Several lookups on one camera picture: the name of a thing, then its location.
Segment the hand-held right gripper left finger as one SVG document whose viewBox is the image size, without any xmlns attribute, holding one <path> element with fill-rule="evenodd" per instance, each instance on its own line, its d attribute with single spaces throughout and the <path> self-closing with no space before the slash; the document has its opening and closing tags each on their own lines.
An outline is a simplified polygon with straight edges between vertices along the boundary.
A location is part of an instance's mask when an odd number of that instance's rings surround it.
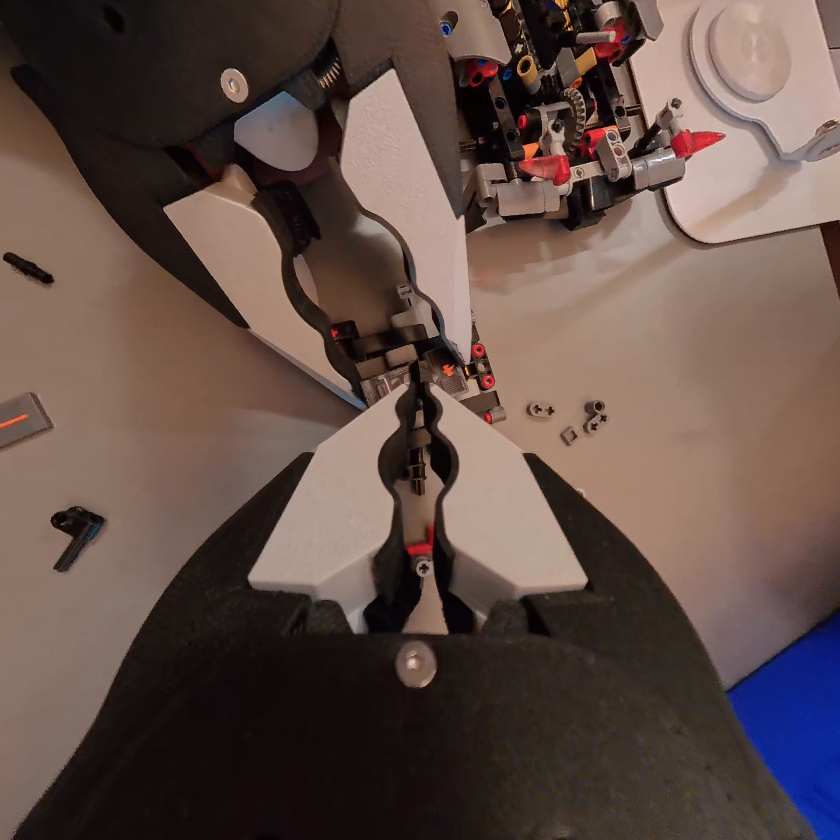
<svg viewBox="0 0 840 840">
<path fill-rule="evenodd" d="M 365 608 L 391 600 L 404 573 L 395 483 L 416 408 L 416 386 L 399 385 L 317 447 L 248 575 L 254 589 L 337 602 L 366 632 Z"/>
</svg>

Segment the white book stand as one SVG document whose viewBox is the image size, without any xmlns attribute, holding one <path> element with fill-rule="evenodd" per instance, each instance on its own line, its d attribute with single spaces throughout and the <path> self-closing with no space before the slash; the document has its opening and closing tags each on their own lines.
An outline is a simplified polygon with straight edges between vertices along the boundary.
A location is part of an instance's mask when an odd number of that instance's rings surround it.
<svg viewBox="0 0 840 840">
<path fill-rule="evenodd" d="M 672 98 L 690 130 L 725 133 L 699 152 L 683 180 L 665 189 L 681 231 L 706 245 L 838 221 L 838 154 L 824 161 L 783 161 L 767 133 L 720 108 L 697 77 L 690 56 L 692 21 L 701 2 L 658 2 L 664 30 L 631 58 L 646 122 Z"/>
</svg>

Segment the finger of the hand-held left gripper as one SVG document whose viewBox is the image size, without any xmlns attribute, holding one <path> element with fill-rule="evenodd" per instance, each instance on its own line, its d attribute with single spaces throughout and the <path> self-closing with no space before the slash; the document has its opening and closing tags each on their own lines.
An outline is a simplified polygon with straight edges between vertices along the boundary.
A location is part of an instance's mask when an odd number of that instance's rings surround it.
<svg viewBox="0 0 840 840">
<path fill-rule="evenodd" d="M 462 360 L 471 348 L 466 226 L 447 198 L 396 71 L 350 100 L 340 171 L 363 214 L 401 242 L 414 288 Z"/>
<path fill-rule="evenodd" d="M 253 208 L 255 184 L 238 165 L 222 179 L 164 206 L 164 213 L 263 343 L 354 407 L 364 403 L 334 370 L 322 337 L 295 312 L 284 288 L 281 258 L 268 222 Z"/>
</svg>

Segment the large lego car chassis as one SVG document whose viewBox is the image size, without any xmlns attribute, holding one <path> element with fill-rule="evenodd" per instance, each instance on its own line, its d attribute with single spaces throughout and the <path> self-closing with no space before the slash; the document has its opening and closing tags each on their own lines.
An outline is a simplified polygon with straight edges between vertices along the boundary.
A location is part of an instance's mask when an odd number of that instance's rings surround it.
<svg viewBox="0 0 840 840">
<path fill-rule="evenodd" d="M 662 33 L 657 2 L 448 2 L 435 7 L 465 137 L 466 232 L 489 221 L 598 224 L 606 211 L 680 182 L 725 139 L 690 131 L 677 98 L 631 142 L 615 68 Z"/>
</svg>

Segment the grey tile orange stripe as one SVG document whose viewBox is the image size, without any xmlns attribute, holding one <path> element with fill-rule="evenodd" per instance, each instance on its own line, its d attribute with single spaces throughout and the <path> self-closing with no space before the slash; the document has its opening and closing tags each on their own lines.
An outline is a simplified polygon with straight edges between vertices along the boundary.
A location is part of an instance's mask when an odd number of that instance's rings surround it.
<svg viewBox="0 0 840 840">
<path fill-rule="evenodd" d="M 4 450 L 54 427 L 36 394 L 27 392 L 1 402 L 1 449 Z"/>
</svg>

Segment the black lego pin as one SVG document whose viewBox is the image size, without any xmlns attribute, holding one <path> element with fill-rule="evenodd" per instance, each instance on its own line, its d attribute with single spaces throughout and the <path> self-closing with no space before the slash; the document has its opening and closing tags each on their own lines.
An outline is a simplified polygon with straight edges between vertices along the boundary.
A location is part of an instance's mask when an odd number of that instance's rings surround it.
<svg viewBox="0 0 840 840">
<path fill-rule="evenodd" d="M 55 283 L 54 276 L 46 269 L 13 252 L 5 252 L 3 254 L 3 262 L 11 266 L 19 274 L 36 280 L 42 285 L 51 286 Z"/>
<path fill-rule="evenodd" d="M 414 429 L 407 438 L 406 480 L 415 495 L 422 497 L 426 490 L 425 448 L 431 444 L 431 435 L 425 427 Z"/>
</svg>

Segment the blue storage bin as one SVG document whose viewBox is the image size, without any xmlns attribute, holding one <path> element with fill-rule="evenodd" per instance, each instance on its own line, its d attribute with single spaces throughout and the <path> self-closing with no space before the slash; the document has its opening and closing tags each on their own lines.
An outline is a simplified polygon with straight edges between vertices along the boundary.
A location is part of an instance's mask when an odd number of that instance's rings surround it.
<svg viewBox="0 0 840 840">
<path fill-rule="evenodd" d="M 839 838 L 839 613 L 728 691 L 754 746 L 823 839 Z"/>
</svg>

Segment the black grey lego subassembly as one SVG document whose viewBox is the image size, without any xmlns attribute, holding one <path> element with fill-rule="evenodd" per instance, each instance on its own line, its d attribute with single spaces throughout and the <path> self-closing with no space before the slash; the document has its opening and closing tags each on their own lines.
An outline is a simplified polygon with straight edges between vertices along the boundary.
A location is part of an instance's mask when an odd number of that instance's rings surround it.
<svg viewBox="0 0 840 840">
<path fill-rule="evenodd" d="M 471 317 L 471 341 L 465 361 L 458 361 L 439 336 L 430 305 L 403 283 L 396 287 L 403 310 L 387 330 L 362 336 L 354 321 L 332 325 L 332 336 L 355 363 L 366 406 L 411 381 L 418 365 L 424 382 L 438 386 L 488 424 L 507 419 L 497 393 L 496 377 Z"/>
</svg>

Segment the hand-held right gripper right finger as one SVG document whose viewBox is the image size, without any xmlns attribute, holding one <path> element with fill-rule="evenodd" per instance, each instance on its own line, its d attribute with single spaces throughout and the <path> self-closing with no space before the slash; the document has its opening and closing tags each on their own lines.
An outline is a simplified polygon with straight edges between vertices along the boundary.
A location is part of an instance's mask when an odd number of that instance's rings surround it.
<svg viewBox="0 0 840 840">
<path fill-rule="evenodd" d="M 423 387 L 434 574 L 446 632 L 469 634 L 502 601 L 578 592 L 587 575 L 520 447 L 436 385 Z"/>
</svg>

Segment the black angled lego connector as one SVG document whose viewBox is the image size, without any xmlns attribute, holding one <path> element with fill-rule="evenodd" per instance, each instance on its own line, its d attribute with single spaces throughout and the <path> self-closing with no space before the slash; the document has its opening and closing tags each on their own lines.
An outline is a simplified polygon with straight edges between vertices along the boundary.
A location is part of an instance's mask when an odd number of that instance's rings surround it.
<svg viewBox="0 0 840 840">
<path fill-rule="evenodd" d="M 67 572 L 106 523 L 105 517 L 80 506 L 54 513 L 50 524 L 70 537 L 70 542 L 56 562 L 54 571 Z"/>
</svg>

